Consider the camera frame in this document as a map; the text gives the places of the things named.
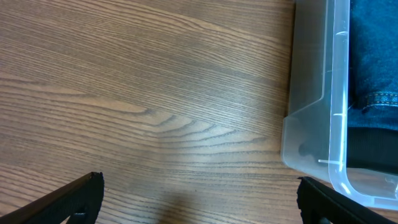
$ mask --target plastic bin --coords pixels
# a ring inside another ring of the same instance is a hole
[[[282,160],[356,202],[398,210],[398,176],[346,167],[349,0],[297,0]]]

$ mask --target wood grain pattern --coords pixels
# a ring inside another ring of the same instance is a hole
[[[98,223],[298,223],[276,139],[0,74],[1,215],[97,170]]]
[[[293,8],[290,0],[2,0],[0,60],[18,76],[280,136]]]

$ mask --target jeans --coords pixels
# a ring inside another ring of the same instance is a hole
[[[352,0],[348,126],[398,131],[398,1]]]

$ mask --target translucent storage box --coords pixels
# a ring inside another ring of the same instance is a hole
[[[398,210],[398,176],[346,167],[349,0],[297,0],[282,160],[376,208]]]

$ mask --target denim fabric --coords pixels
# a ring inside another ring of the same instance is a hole
[[[349,127],[398,131],[398,1],[352,0]]]

